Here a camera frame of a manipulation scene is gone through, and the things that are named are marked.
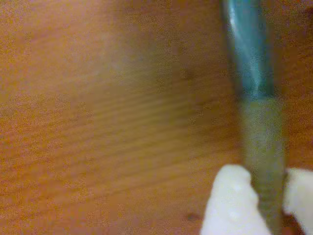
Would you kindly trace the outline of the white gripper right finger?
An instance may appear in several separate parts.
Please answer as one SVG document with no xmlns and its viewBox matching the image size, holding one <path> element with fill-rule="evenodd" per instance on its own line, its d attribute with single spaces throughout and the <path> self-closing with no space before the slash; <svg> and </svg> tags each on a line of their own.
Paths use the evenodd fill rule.
<svg viewBox="0 0 313 235">
<path fill-rule="evenodd" d="M 313 233 L 313 172 L 301 168 L 287 171 L 283 210 L 297 220 L 306 235 Z"/>
</svg>

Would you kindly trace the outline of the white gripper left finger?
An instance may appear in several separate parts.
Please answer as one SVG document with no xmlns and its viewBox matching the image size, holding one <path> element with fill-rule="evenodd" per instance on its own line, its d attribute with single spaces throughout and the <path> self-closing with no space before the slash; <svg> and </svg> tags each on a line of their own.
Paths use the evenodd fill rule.
<svg viewBox="0 0 313 235">
<path fill-rule="evenodd" d="M 200 234 L 269 235 L 258 202 L 250 173 L 240 165 L 223 166 L 214 180 Z"/>
</svg>

